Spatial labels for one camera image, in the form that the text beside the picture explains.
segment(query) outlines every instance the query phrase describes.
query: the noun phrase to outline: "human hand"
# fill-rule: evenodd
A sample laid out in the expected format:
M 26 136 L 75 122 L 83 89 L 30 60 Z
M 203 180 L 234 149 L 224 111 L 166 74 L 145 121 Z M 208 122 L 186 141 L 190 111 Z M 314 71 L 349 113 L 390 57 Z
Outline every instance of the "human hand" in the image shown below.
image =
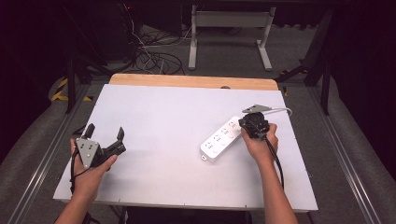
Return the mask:
M 75 152 L 75 140 L 70 139 L 71 153 Z M 85 171 L 84 165 L 82 164 L 81 157 L 76 156 L 74 175 L 79 175 L 75 180 L 75 190 L 73 192 L 73 198 L 80 198 L 86 203 L 92 203 L 98 194 L 99 185 L 102 181 L 103 174 L 111 167 L 111 165 L 117 160 L 117 155 L 113 155 L 108 158 L 104 163 L 95 168 L 90 168 Z
M 267 138 L 270 141 L 271 145 L 274 147 L 274 149 L 277 151 L 278 139 L 275 135 L 277 126 L 276 124 L 269 124 L 269 126 L 270 129 L 267 132 Z M 248 136 L 248 133 L 245 129 L 242 129 L 241 132 L 242 132 L 242 138 L 244 139 L 247 145 L 248 152 L 257 163 L 259 162 L 274 163 L 274 156 L 271 154 L 271 151 L 268 148 L 268 145 L 265 141 L 259 138 L 251 139 Z

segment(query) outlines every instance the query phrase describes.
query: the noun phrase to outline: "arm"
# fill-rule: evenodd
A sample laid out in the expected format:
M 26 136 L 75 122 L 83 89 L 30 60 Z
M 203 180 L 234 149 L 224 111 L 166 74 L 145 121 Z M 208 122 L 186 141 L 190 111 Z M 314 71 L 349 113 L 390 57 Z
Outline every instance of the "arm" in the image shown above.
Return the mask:
M 277 137 L 275 136 L 275 132 L 276 125 L 270 124 L 267 137 L 273 147 L 277 149 Z M 296 216 L 291 209 L 288 198 L 277 177 L 274 158 L 266 142 L 260 139 L 250 139 L 248 133 L 244 129 L 242 129 L 242 137 L 247 145 L 247 150 L 257 162 L 262 177 L 265 223 L 297 223 Z
M 70 139 L 70 145 L 73 155 L 75 151 L 74 139 Z M 59 215 L 55 223 L 82 223 L 85 215 L 88 212 L 88 209 L 96 199 L 103 174 L 116 160 L 117 156 L 114 155 L 100 166 L 96 168 L 90 168 L 87 172 L 76 177 L 76 187 L 72 199 Z M 77 156 L 75 160 L 75 175 L 81 174 L 84 171 L 85 169 L 82 165 L 81 158 Z

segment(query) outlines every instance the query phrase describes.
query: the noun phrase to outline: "power strip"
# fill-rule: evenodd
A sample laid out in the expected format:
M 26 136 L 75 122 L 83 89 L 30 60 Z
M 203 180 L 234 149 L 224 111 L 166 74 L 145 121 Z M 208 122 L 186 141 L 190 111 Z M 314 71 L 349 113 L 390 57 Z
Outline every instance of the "power strip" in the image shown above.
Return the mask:
M 240 118 L 232 117 L 201 144 L 201 159 L 203 161 L 215 161 L 241 136 L 238 120 Z

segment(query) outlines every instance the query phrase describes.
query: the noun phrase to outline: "metal bar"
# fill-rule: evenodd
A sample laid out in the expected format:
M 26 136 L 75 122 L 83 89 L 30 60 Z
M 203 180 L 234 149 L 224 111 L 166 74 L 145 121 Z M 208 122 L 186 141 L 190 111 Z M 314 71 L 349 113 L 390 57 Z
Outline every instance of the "metal bar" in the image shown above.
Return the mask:
M 69 62 L 67 62 L 67 93 L 68 93 L 68 101 L 67 101 L 67 110 L 66 114 L 72 111 L 73 106 L 76 104 L 76 81 L 75 81 L 75 72 L 76 65 L 75 59 L 71 58 Z
M 210 27 L 264 27 L 268 12 L 197 11 L 197 26 Z
M 329 115 L 329 90 L 330 90 L 330 76 L 331 70 L 329 63 L 326 63 L 323 72 L 323 79 L 322 79 L 322 91 L 320 95 L 320 105 L 323 109 L 325 115 Z
M 64 115 L 64 119 L 62 120 L 58 131 L 56 132 L 51 143 L 49 144 L 49 148 L 47 149 L 46 154 L 44 155 L 43 159 L 39 163 L 34 174 L 32 175 L 29 185 L 21 196 L 20 201 L 18 202 L 16 208 L 14 209 L 14 212 L 12 213 L 8 221 L 8 224 L 18 224 L 23 222 L 23 219 L 25 218 L 30 206 L 32 205 L 32 202 L 35 199 L 35 196 L 37 195 L 50 169 L 50 166 L 52 165 L 52 162 L 56 157 L 61 143 L 64 140 L 64 134 L 69 127 L 70 121 L 75 116 L 80 103 L 83 101 L 84 96 L 88 91 L 88 88 L 89 86 L 83 86 L 78 90 L 78 100 L 75 106 L 69 114 Z
M 308 91 L 311 99 L 314 101 L 317 110 L 326 125 L 326 128 L 333 142 L 333 151 L 335 153 L 335 156 L 340 162 L 340 165 L 346 176 L 346 180 L 348 181 L 349 186 L 352 189 L 353 194 L 355 195 L 355 198 L 359 204 L 359 207 L 361 208 L 361 212 L 363 213 L 366 222 L 373 224 L 381 223 L 378 215 L 376 214 L 374 206 L 372 205 L 370 198 L 367 195 L 363 184 L 361 183 L 361 178 L 356 172 L 351 160 L 347 155 L 346 149 L 341 143 L 341 140 L 336 130 L 334 129 L 334 126 L 332 125 L 330 117 L 326 116 L 321 109 L 318 93 L 313 87 L 308 87 Z
M 260 56 L 262 56 L 262 63 L 264 64 L 265 71 L 271 72 L 272 71 L 272 65 L 270 62 L 270 58 L 268 57 L 267 50 L 265 48 L 262 48 L 262 42 L 260 40 L 257 40 L 257 47 L 259 49 Z
M 270 34 L 271 25 L 274 20 L 275 11 L 276 11 L 276 8 L 271 7 L 270 13 L 269 13 L 269 18 L 267 19 L 267 22 L 265 24 L 264 33 L 262 35 L 262 41 L 260 42 L 260 45 L 259 45 L 260 49 L 265 48 L 265 44 L 267 43 L 268 35 Z
M 191 10 L 191 44 L 189 56 L 189 70 L 195 70 L 195 63 L 197 58 L 197 39 L 196 39 L 196 6 L 192 6 Z

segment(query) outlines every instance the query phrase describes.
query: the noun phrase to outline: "white table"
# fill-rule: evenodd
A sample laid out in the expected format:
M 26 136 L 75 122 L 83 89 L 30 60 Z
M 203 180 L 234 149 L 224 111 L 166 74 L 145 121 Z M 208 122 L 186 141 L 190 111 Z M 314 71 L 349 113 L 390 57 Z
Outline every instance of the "white table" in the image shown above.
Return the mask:
M 127 148 L 105 174 L 97 203 L 252 210 L 263 208 L 255 161 L 239 138 L 216 161 L 199 146 L 232 116 L 254 105 L 285 106 L 280 91 L 105 85 L 88 123 L 107 147 L 120 126 Z M 286 111 L 264 114 L 276 123 L 285 192 L 296 212 L 318 210 Z M 54 199 L 70 200 L 70 162 Z

